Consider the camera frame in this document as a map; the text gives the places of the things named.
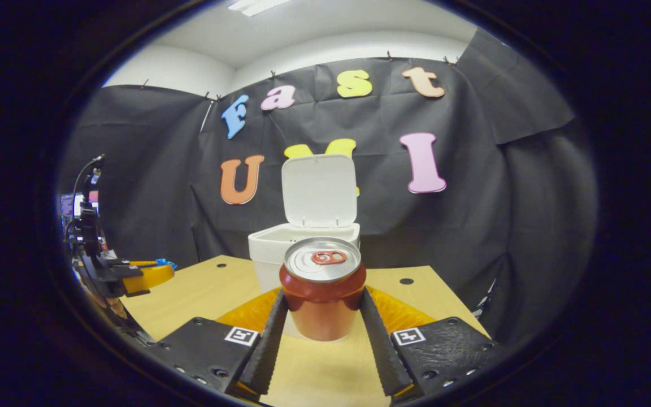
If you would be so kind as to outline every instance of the can lid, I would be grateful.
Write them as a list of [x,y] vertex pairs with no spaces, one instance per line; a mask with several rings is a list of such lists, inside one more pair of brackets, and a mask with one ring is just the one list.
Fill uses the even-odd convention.
[[283,164],[283,204],[297,227],[347,227],[356,220],[356,170],[343,154],[306,155]]
[[311,237],[294,243],[285,252],[290,274],[316,283],[330,283],[353,274],[361,265],[356,246],[336,237]]

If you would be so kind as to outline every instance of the foam letter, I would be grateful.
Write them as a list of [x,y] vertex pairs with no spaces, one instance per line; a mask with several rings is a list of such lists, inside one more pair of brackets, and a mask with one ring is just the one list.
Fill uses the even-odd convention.
[[220,181],[220,196],[223,201],[231,205],[247,204],[258,190],[258,170],[261,169],[261,162],[266,158],[262,155],[251,155],[245,159],[248,166],[248,180],[245,182],[245,189],[235,190],[235,172],[240,167],[240,160],[227,160],[220,165],[223,170],[223,177]]
[[338,94],[343,98],[355,96],[366,96],[373,90],[371,82],[367,81],[368,72],[364,70],[341,72],[336,80],[338,81]]
[[429,132],[414,132],[401,136],[400,141],[409,150],[411,157],[413,180],[409,183],[409,191],[431,193],[444,190],[446,182],[439,177],[431,147],[436,141],[436,136]]
[[274,108],[284,109],[295,103],[295,86],[283,85],[271,89],[268,92],[268,98],[261,103],[261,109],[273,110]]
[[231,139],[235,134],[240,131],[240,129],[245,126],[245,114],[247,113],[245,109],[245,103],[248,101],[248,95],[240,95],[235,103],[230,105],[229,108],[225,109],[221,118],[225,119],[225,124],[228,126],[228,139]]
[[439,98],[446,93],[444,88],[434,88],[431,85],[431,80],[436,79],[436,74],[433,72],[426,72],[421,67],[411,68],[410,70],[402,73],[403,77],[410,77],[416,92],[429,98]]
[[308,147],[305,144],[296,144],[295,146],[287,147],[287,149],[283,151],[283,154],[285,154],[285,157],[292,159],[295,157],[305,157],[306,155],[313,155],[313,152],[310,150],[310,147]]
[[[327,149],[325,149],[325,154],[343,154],[352,157],[353,149],[356,148],[356,141],[350,138],[339,138],[329,142]],[[295,146],[290,146],[285,149],[283,152],[285,157],[289,159],[295,157],[305,157],[306,155],[313,155],[313,152],[305,144],[296,144]],[[360,196],[361,190],[356,187],[356,196]]]

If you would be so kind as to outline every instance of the blue letter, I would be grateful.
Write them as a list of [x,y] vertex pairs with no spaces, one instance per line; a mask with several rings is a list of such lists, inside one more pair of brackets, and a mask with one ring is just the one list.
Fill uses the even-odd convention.
[[240,129],[245,126],[245,120],[240,120],[240,118],[245,118],[245,103],[248,101],[248,95],[240,95],[235,103],[230,105],[229,108],[225,109],[221,118],[225,119],[225,124],[228,126],[228,139],[231,139],[235,134],[240,131]]

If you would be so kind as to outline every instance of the black curtain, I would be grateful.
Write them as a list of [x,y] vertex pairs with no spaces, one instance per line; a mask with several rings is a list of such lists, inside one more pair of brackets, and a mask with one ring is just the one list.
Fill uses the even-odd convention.
[[[427,98],[401,72],[423,67],[446,93]],[[336,76],[365,70],[372,92],[341,98]],[[294,85],[295,104],[263,111],[266,93]],[[220,118],[246,94],[245,126],[227,139]],[[201,129],[203,119],[207,120]],[[398,140],[430,132],[438,193],[413,194]],[[61,193],[107,154],[100,190],[108,242],[120,257],[180,266],[220,254],[248,258],[248,234],[286,222],[284,150],[314,154],[351,138],[361,250],[369,268],[430,265],[473,309],[493,284],[481,322],[502,342],[527,340],[573,292],[592,247],[597,185],[584,129],[551,82],[506,44],[478,31],[458,64],[352,59],[263,80],[219,102],[176,90],[103,88],[75,126]],[[220,164],[264,156],[244,205],[220,198]],[[245,164],[236,189],[245,186]]]

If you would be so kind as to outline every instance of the pull tab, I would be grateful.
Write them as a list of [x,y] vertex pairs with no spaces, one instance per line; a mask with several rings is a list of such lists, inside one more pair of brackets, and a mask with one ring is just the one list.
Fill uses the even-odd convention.
[[317,252],[313,254],[313,262],[316,265],[338,265],[346,261],[346,253],[338,250],[329,250],[328,252]]

